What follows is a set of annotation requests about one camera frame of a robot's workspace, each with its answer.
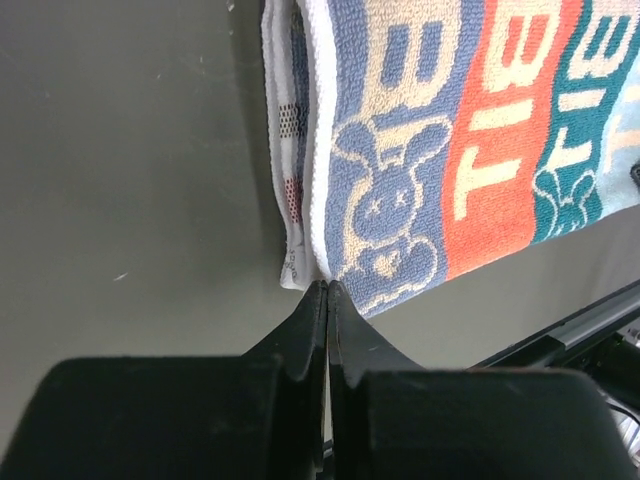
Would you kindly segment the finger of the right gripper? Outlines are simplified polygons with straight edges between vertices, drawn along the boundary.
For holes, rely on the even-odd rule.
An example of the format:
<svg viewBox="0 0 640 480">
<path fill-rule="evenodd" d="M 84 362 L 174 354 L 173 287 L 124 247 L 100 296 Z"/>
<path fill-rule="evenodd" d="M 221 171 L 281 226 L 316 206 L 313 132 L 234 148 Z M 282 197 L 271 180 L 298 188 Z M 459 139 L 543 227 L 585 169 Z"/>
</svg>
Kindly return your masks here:
<svg viewBox="0 0 640 480">
<path fill-rule="evenodd" d="M 637 188 L 640 189 L 640 162 L 636 162 L 631 167 L 630 176 Z"/>
</svg>

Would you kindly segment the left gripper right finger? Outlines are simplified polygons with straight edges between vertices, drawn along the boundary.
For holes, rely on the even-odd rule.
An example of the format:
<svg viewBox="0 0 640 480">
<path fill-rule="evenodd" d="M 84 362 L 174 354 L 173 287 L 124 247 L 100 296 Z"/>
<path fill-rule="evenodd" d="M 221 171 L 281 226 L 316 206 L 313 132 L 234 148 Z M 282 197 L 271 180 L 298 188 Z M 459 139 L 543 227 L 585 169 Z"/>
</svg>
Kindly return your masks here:
<svg viewBox="0 0 640 480">
<path fill-rule="evenodd" d="M 639 350 L 623 329 L 559 365 L 427 369 L 376 331 L 345 287 L 332 283 L 334 477 L 637 478 L 614 422 L 617 408 L 639 412 Z"/>
</svg>

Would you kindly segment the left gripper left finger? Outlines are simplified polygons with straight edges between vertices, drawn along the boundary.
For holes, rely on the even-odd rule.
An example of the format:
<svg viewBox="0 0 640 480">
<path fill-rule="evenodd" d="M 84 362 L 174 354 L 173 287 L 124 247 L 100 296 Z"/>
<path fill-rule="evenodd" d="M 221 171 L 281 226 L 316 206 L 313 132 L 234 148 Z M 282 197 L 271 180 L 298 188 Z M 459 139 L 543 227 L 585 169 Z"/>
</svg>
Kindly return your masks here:
<svg viewBox="0 0 640 480">
<path fill-rule="evenodd" d="M 328 287 L 239 356 L 75 358 L 29 401 L 5 479 L 312 479 Z"/>
</svg>

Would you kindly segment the colourful rabbit print towel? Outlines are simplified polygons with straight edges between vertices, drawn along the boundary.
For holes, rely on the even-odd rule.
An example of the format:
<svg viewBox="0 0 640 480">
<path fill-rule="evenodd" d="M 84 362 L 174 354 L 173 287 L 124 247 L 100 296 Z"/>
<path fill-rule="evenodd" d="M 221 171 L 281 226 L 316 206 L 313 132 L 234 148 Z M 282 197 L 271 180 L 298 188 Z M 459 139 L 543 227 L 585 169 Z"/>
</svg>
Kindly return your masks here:
<svg viewBox="0 0 640 480">
<path fill-rule="evenodd" d="M 268 1 L 280 283 L 377 315 L 639 202 L 635 1 Z"/>
</svg>

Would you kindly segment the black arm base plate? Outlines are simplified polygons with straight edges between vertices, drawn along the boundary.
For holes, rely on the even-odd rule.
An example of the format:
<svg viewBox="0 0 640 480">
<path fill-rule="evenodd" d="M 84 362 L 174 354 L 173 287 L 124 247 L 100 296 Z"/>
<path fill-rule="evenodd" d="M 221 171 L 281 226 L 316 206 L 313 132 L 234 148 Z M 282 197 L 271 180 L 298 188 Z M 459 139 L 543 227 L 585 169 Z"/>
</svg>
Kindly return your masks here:
<svg viewBox="0 0 640 480">
<path fill-rule="evenodd" d="M 636 280 L 482 360 L 474 368 L 559 365 L 559 361 L 568 354 L 594 346 L 638 318 L 639 281 Z"/>
</svg>

